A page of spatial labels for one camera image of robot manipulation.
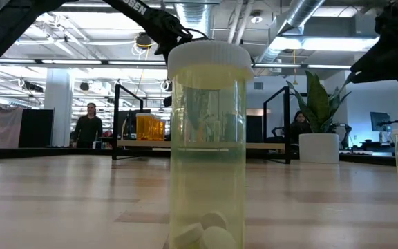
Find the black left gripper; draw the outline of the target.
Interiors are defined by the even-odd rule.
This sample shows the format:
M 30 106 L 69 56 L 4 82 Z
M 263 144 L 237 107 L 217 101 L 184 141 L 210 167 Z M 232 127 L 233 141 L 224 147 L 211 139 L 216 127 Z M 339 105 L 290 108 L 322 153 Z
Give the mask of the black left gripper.
M 182 44 L 208 40 L 208 36 L 199 30 L 185 28 L 173 15 L 162 13 L 157 16 L 155 21 L 159 25 L 160 34 L 158 35 L 158 49 L 156 55 L 162 55 L 166 64 L 168 64 L 169 53 Z

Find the wooden shelf board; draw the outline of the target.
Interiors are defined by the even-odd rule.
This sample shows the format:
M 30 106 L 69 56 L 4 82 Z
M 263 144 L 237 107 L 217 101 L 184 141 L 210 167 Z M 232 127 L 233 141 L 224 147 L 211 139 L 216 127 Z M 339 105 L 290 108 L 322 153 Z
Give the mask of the wooden shelf board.
M 285 150 L 284 143 L 237 143 L 237 142 L 176 142 L 177 148 L 189 149 L 229 149 L 244 145 L 245 149 Z M 171 141 L 118 140 L 118 147 L 150 147 L 170 149 Z

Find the black ceiling spotlight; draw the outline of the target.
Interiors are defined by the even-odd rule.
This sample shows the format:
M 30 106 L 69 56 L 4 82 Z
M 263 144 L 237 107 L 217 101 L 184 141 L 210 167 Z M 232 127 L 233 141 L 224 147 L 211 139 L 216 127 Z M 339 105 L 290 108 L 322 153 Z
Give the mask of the black ceiling spotlight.
M 146 32 L 138 33 L 137 37 L 135 38 L 135 45 L 141 50 L 150 49 L 152 47 L 152 44 L 152 40 Z

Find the black computer monitor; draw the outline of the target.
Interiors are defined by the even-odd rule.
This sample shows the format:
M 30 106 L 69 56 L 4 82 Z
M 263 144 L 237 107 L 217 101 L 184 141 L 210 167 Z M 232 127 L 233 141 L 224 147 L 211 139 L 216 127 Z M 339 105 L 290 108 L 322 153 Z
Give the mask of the black computer monitor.
M 370 119 L 373 131 L 387 131 L 388 122 L 390 121 L 390 116 L 387 113 L 371 112 Z

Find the green snake plant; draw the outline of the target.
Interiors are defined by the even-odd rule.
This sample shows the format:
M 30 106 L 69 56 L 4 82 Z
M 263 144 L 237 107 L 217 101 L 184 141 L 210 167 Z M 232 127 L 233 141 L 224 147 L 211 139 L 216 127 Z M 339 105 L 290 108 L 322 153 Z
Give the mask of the green snake plant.
M 305 74 L 307 79 L 307 100 L 303 99 L 303 95 L 294 88 L 291 82 L 287 81 L 287 85 L 293 91 L 293 95 L 296 96 L 300 110 L 306 116 L 312 132 L 330 133 L 333 116 L 343 101 L 351 94 L 351 92 L 348 92 L 341 96 L 341 92 L 351 83 L 354 73 L 349 74 L 343 85 L 340 88 L 336 87 L 331 95 L 328 95 L 317 74 L 312 74 L 309 71 L 306 71 Z

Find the black display screen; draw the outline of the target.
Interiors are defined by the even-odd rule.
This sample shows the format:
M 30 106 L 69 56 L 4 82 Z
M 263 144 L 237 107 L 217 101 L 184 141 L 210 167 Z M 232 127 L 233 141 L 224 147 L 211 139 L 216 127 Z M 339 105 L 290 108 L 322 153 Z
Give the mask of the black display screen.
M 150 109 L 119 111 L 118 113 L 118 138 L 124 140 L 135 140 L 136 137 L 136 115 L 138 113 L 150 113 Z

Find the white plant pot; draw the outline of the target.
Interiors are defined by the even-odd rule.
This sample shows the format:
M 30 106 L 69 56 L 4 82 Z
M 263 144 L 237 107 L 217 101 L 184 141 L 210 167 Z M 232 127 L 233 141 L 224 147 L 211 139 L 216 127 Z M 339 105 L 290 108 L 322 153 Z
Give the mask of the white plant pot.
M 301 134 L 299 159 L 304 163 L 337 164 L 339 162 L 339 136 L 336 133 Z

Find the person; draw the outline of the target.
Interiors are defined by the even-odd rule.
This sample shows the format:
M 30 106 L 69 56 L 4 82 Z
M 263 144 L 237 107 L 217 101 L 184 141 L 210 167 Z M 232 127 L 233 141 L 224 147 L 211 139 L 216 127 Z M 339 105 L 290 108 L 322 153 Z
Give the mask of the person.
M 293 122 L 290 124 L 290 140 L 292 143 L 299 143 L 301 134 L 312 133 L 310 123 L 302 111 L 297 111 Z
M 97 116 L 96 105 L 87 104 L 87 114 L 81 116 L 75 126 L 73 142 L 76 148 L 91 149 L 93 143 L 102 135 L 102 119 Z

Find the white building column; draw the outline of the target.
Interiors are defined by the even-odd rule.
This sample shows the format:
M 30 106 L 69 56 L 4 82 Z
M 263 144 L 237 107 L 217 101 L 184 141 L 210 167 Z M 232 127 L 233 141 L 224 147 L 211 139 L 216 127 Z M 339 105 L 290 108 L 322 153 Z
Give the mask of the white building column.
M 49 68 L 46 76 L 44 108 L 53 110 L 52 146 L 70 144 L 74 78 L 69 69 Z

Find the black partition panel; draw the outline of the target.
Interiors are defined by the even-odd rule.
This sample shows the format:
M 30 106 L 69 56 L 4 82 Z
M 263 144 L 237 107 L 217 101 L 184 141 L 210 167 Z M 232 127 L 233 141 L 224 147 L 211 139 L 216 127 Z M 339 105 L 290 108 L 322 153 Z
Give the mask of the black partition panel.
M 19 134 L 20 148 L 44 148 L 51 145 L 54 111 L 24 109 Z

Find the pale hanging cloth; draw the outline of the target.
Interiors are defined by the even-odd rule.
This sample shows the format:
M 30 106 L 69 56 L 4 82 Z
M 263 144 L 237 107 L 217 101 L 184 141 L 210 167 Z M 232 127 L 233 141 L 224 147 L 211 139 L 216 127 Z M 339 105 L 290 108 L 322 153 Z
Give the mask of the pale hanging cloth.
M 16 149 L 22 123 L 22 108 L 0 109 L 0 149 Z

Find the silver spiral ventilation duct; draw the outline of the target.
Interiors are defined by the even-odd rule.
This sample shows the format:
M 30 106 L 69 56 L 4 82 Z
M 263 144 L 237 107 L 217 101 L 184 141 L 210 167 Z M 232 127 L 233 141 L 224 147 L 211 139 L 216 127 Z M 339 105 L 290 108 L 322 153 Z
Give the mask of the silver spiral ventilation duct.
M 275 16 L 269 26 L 269 44 L 257 59 L 257 63 L 273 63 L 283 50 L 289 50 L 289 40 L 282 37 L 288 31 L 302 35 L 304 25 L 325 3 L 325 0 L 292 0 L 289 9 Z
M 199 3 L 177 3 L 175 5 L 177 15 L 185 28 L 193 29 L 193 37 L 200 38 L 202 34 L 210 37 L 212 7 Z

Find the black aluminium frame rail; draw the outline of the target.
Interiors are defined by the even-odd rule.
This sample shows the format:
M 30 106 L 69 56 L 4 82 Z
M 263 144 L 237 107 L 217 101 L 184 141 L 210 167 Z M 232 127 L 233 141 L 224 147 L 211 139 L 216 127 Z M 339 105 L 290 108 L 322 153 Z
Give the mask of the black aluminium frame rail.
M 0 149 L 0 159 L 9 158 L 32 158 L 42 156 L 67 156 L 67 155 L 92 155 L 112 156 L 113 150 L 107 149 L 73 149 L 73 148 L 21 148 L 21 149 Z M 150 150 L 122 150 L 117 157 L 162 157 L 169 158 L 170 151 Z M 261 152 L 258 149 L 249 149 L 246 153 L 247 159 L 274 160 L 280 163 L 285 162 L 285 154 L 273 154 Z M 364 163 L 373 165 L 395 166 L 394 156 L 371 156 L 365 154 L 340 154 L 340 161 L 349 163 Z

